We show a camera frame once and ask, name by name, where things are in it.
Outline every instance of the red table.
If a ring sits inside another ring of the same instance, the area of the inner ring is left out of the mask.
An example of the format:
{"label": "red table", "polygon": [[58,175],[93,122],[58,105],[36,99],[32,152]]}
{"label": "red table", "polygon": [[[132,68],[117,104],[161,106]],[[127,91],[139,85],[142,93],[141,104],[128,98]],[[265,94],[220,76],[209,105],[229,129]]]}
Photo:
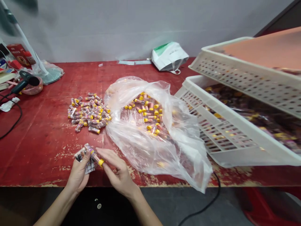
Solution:
{"label": "red table", "polygon": [[[67,119],[71,97],[97,92],[104,96],[109,85],[120,77],[138,76],[148,82],[164,80],[171,84],[171,94],[181,88],[188,76],[197,73],[188,69],[190,59],[181,68],[180,75],[159,73],[153,65],[119,65],[114,62],[57,63],[65,75],[57,82],[44,86],[35,96],[20,96],[23,116],[13,131],[0,140],[0,186],[65,186],[74,153],[85,143],[113,149],[124,160],[118,147],[105,130],[97,135],[82,131],[76,134]],[[0,135],[10,129],[19,117],[19,109],[0,112]],[[267,166],[222,168],[211,161],[222,186],[301,186],[298,179],[301,167]],[[128,168],[136,184],[141,187],[182,187],[185,181],[169,175],[148,175]],[[90,176],[88,186],[110,186],[104,172],[97,168]],[[217,186],[214,177],[209,187]]]}

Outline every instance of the white plastic basket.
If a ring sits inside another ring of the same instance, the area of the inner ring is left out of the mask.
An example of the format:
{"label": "white plastic basket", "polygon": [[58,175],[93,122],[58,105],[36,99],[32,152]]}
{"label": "white plastic basket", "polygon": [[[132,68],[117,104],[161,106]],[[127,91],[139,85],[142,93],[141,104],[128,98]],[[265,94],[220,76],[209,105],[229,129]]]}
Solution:
{"label": "white plastic basket", "polygon": [[222,54],[223,47],[252,39],[242,37],[203,47],[189,66],[229,87],[301,119],[301,77]]}
{"label": "white plastic basket", "polygon": [[[198,117],[200,137],[205,141],[207,153],[219,165],[301,165],[301,155],[261,131],[201,88],[216,83],[203,75],[187,77],[175,96],[184,100],[190,113]],[[226,121],[216,118],[204,105]]]}

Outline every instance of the white cloth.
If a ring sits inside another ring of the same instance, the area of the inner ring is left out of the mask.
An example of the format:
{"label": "white cloth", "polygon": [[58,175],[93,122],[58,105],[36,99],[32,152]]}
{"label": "white cloth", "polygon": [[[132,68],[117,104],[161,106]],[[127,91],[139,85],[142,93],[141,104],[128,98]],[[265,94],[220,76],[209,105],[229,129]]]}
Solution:
{"label": "white cloth", "polygon": [[9,100],[5,104],[2,104],[1,107],[0,107],[0,110],[2,110],[4,112],[8,112],[15,105],[15,103],[19,102],[19,100],[20,99],[18,97],[14,97],[12,99],[13,102]]}

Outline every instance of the clear plastic bag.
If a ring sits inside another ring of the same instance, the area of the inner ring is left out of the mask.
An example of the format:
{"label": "clear plastic bag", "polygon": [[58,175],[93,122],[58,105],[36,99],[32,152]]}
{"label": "clear plastic bag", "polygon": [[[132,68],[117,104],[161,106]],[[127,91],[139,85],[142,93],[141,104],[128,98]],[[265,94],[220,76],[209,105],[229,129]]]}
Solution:
{"label": "clear plastic bag", "polygon": [[[205,193],[212,166],[199,138],[197,117],[189,114],[185,102],[170,95],[169,89],[164,81],[148,83],[134,76],[118,79],[104,97],[112,116],[107,133],[138,171],[172,175]],[[163,122],[173,142],[154,139],[145,129],[141,113],[124,108],[142,92],[162,105]]]}

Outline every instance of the floor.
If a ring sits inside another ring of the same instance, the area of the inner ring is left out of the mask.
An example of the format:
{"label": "floor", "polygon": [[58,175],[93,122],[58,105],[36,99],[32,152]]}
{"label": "floor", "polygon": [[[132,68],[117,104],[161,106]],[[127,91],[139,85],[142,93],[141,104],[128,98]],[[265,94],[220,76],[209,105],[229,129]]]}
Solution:
{"label": "floor", "polygon": [[[61,188],[7,188],[1,187],[0,218],[2,225],[32,225],[51,205]],[[193,188],[142,188],[146,200],[163,225],[176,226],[187,215],[202,209],[216,195],[217,188],[208,188],[206,194]],[[184,225],[243,225],[252,226],[240,209],[235,189],[222,188],[218,200],[201,215]],[[133,209],[113,188],[85,188],[74,203],[62,225],[85,225],[78,213],[97,214],[96,225],[139,225]]]}

